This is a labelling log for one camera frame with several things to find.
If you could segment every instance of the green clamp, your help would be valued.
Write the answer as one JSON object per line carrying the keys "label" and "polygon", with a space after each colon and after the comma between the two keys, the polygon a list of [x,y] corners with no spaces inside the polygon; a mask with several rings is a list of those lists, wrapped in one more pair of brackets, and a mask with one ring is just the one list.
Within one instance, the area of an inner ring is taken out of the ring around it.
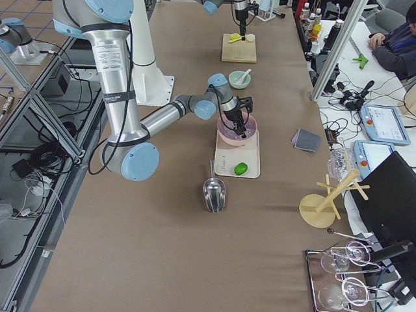
{"label": "green clamp", "polygon": [[366,65],[366,63],[369,62],[368,58],[365,57],[363,53],[360,53],[359,56],[358,56],[358,58],[353,58],[352,60],[357,60],[359,62],[359,68],[361,70],[363,70],[364,67],[365,67],[365,65]]}

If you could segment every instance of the round wooden base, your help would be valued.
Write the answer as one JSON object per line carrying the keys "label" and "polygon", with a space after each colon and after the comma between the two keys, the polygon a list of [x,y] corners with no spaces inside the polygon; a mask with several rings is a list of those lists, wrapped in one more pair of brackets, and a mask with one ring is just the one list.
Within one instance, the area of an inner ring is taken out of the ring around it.
{"label": "round wooden base", "polygon": [[325,197],[317,194],[306,195],[299,203],[299,211],[302,218],[315,228],[327,228],[335,221],[335,213],[331,207],[322,212],[316,212],[316,208],[324,201]]}

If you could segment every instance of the bowl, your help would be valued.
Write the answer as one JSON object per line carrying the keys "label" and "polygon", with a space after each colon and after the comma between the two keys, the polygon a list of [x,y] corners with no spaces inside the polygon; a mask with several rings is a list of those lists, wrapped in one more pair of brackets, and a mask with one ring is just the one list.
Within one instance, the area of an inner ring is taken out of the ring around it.
{"label": "bowl", "polygon": [[228,81],[233,88],[244,89],[248,86],[248,84],[252,80],[252,76],[250,76],[250,74],[247,74],[247,76],[244,78],[241,84],[236,83],[244,74],[244,72],[245,71],[242,70],[236,70],[228,75]]}
{"label": "bowl", "polygon": [[[242,117],[244,120],[247,120],[247,113],[242,112]],[[224,123],[233,128],[233,122],[229,121],[225,114],[222,114],[222,120]],[[218,134],[220,138],[227,144],[231,146],[242,146],[251,141],[252,137],[257,131],[257,122],[252,115],[248,115],[248,120],[246,122],[246,138],[242,138],[240,135],[237,135],[233,130],[228,129],[223,123],[221,118],[216,122],[216,127],[218,129]]]}

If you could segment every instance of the pink bowl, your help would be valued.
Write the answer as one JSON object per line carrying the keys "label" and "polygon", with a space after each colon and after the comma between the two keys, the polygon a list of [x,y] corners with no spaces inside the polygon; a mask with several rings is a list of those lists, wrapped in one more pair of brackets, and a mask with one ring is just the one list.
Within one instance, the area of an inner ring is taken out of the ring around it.
{"label": "pink bowl", "polygon": [[[247,113],[242,112],[242,117],[244,118],[244,120],[247,120]],[[228,127],[234,128],[233,122],[229,121],[226,115],[222,114],[222,119]],[[220,138],[225,143],[232,146],[241,146],[251,141],[252,137],[255,135],[255,132],[257,131],[257,122],[252,117],[252,115],[249,115],[248,120],[246,122],[246,138],[242,138],[240,135],[236,135],[234,131],[225,127],[221,121],[221,118],[219,118],[216,122],[216,127],[218,129],[218,134],[220,135]]]}

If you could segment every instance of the green bowl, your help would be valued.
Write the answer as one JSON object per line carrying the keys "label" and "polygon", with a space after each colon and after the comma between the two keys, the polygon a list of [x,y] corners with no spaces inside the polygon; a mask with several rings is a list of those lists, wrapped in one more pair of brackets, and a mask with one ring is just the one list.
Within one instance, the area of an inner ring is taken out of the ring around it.
{"label": "green bowl", "polygon": [[233,71],[232,73],[230,73],[228,75],[228,81],[229,81],[230,85],[233,88],[236,88],[236,89],[244,89],[244,88],[246,88],[248,86],[248,84],[252,80],[252,76],[250,76],[250,74],[248,74],[244,78],[244,80],[243,80],[243,82],[241,84],[236,84],[237,80],[239,80],[241,78],[241,76],[244,74],[244,72],[245,71],[236,70],[236,71]]}

